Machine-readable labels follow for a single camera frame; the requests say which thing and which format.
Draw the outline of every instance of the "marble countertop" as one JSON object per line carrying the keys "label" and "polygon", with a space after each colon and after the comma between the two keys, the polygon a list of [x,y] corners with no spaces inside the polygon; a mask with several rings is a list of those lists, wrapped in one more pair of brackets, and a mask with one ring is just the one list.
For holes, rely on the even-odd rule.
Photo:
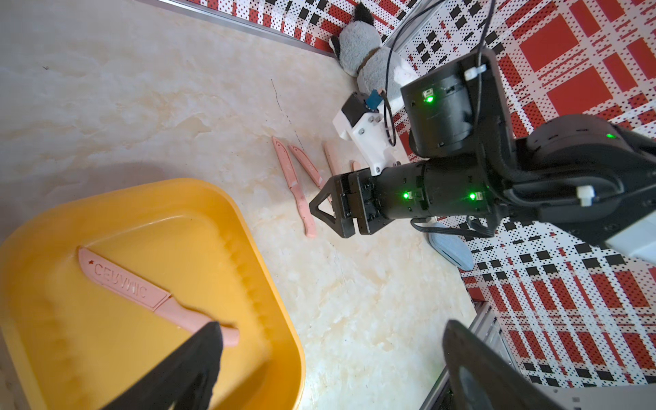
{"label": "marble countertop", "polygon": [[328,139],[344,172],[364,163],[331,123],[355,87],[336,60],[133,0],[3,6],[0,237],[81,197],[211,182],[239,205],[300,337],[300,408],[419,407],[446,321],[475,316],[458,270],[407,221],[342,239],[316,220],[306,238],[271,144],[301,146],[323,176]]}

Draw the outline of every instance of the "stuffed animal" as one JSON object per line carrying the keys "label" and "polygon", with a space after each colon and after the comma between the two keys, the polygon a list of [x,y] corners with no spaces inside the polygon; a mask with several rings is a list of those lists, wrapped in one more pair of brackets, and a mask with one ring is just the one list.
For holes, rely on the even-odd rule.
{"label": "stuffed animal", "polygon": [[[385,73],[389,47],[383,47],[380,34],[373,26],[373,15],[362,3],[356,6],[353,20],[344,27],[339,37],[332,36],[328,42],[348,75],[358,78],[360,92],[370,94],[373,90],[385,89]],[[396,52],[392,51],[387,98],[392,114],[403,108],[401,87],[418,79],[419,76]]]}

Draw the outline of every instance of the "white mounting bracket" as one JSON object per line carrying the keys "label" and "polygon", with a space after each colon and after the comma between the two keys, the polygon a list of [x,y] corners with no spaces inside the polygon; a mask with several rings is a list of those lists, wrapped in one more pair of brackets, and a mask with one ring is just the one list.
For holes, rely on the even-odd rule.
{"label": "white mounting bracket", "polygon": [[388,141],[381,113],[365,113],[355,126],[351,127],[348,118],[340,110],[333,120],[333,125],[340,138],[356,143],[371,168],[371,176],[379,175],[387,167],[410,162],[399,138],[396,140],[396,146],[392,146]]}

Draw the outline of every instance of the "red and white checkered pattern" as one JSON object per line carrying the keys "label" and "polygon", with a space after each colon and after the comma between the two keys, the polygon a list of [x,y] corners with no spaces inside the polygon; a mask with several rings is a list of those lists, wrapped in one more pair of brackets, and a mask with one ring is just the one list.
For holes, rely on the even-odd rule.
{"label": "red and white checkered pattern", "polygon": [[[488,7],[449,0],[401,55],[424,74],[471,51]],[[516,138],[569,113],[656,136],[656,2],[505,0],[486,41],[497,54]],[[395,120],[410,152],[407,115]],[[464,226],[464,217],[442,222]],[[656,268],[550,224],[504,220],[494,238],[467,244],[477,267],[462,272],[466,287],[493,304],[531,381],[656,382]]]}
{"label": "red and white checkered pattern", "polygon": [[[318,49],[331,51],[330,36],[351,21],[355,0],[189,0],[252,23],[279,30]],[[389,36],[418,0],[364,0],[382,38]]]}

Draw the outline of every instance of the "yellow plastic bin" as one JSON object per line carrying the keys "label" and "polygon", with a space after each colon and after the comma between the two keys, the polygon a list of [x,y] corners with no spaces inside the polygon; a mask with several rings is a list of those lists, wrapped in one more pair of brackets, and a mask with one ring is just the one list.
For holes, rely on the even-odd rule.
{"label": "yellow plastic bin", "polygon": [[0,247],[0,325],[33,410],[99,409],[190,337],[87,279],[78,246],[241,331],[211,409],[298,405],[303,350],[239,209],[176,179],[61,205]]}

